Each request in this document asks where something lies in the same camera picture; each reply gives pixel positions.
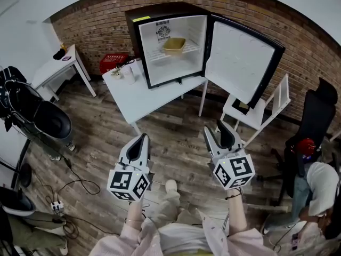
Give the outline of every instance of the smartphone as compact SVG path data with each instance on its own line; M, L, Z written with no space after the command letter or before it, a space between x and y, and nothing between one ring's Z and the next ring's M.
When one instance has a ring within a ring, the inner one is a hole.
M291 249L297 250L298 248L298 233L293 234L293 238L291 239Z

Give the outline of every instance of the white t-shirt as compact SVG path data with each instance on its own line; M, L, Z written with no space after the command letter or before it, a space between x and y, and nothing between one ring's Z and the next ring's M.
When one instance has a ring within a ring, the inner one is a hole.
M159 228L158 231L164 255L180 252L195 253L199 249L211 251L202 228L171 223Z
M307 182L313 193L309 216L319 215L334 205L339 176L332 166L314 162L308 169Z

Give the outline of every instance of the yellow plastic container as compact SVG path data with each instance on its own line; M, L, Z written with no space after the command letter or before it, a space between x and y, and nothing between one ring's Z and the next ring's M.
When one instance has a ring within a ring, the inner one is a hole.
M185 43L185 38L169 38L164 44L164 53L171 56L181 55Z

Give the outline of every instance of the white cube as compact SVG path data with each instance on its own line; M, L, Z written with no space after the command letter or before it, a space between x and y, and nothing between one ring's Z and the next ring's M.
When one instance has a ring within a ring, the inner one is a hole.
M213 171L225 190L245 186L255 175L250 155L222 158Z
M116 199L140 201L150 182L141 171L110 170L107 190Z

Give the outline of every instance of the red box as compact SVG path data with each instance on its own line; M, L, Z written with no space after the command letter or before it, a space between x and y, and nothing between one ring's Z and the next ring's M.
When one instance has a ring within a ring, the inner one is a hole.
M100 72L102 74L122 65L128 58L127 54L107 54L100 62Z

